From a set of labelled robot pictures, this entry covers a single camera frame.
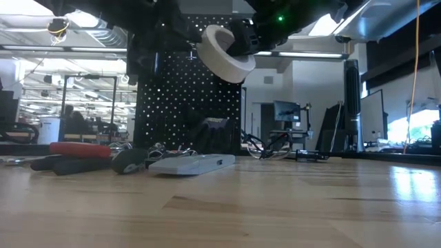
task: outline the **white tape roll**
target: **white tape roll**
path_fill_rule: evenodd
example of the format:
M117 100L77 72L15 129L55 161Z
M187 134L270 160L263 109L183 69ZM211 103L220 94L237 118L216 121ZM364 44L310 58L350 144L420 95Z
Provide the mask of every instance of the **white tape roll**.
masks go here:
M234 35L226 28L209 25L196 48L198 57L215 75L230 83L241 83L256 67L253 55L231 57L226 50L234 42Z

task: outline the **orange cable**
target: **orange cable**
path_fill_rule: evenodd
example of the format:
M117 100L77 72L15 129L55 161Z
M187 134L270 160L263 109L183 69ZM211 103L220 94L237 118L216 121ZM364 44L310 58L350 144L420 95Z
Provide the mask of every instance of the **orange cable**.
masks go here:
M413 101L415 99L415 88L416 88L416 76L418 73L418 57L420 56L420 0L416 0L416 45L415 45L415 67L413 69L413 87L412 87L412 98L411 98L411 111L409 113L409 122L407 123L407 137L404 143L403 154L406 154L407 143L410 142L410 125L411 117L413 112Z

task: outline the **red handle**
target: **red handle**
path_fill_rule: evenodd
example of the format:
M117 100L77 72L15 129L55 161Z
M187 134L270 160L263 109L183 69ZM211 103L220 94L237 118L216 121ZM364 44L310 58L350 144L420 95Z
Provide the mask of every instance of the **red handle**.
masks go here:
M51 154L75 156L79 158L108 158L112 150L105 145L77 142L55 142L49 146Z

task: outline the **wooden table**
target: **wooden table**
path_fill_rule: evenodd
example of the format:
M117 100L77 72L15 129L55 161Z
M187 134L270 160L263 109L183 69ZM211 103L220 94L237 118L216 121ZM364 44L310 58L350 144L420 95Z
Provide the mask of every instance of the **wooden table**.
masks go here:
M0 247L439 247L441 172L258 161L179 178L0 167Z

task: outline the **black metal frame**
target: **black metal frame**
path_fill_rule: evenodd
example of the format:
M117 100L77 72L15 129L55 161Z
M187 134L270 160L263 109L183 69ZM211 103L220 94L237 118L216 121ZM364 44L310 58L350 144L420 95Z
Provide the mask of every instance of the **black metal frame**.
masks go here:
M72 77L77 77L78 75L65 75L64 76L64 86L63 86L63 98L61 100L61 114L60 114L60 131L59 131L59 137L58 141L64 141L64 129L65 129L65 103L66 103L66 93L68 89L68 79ZM102 75L81 75L81 77L85 79L113 79L114 80L114 86L113 86L113 99L112 99L112 115L110 117L110 124L113 124L114 120L114 113L115 113L115 98L116 98L116 88L118 85L118 77L116 76L102 76ZM109 135L109 142L112 142L112 136Z

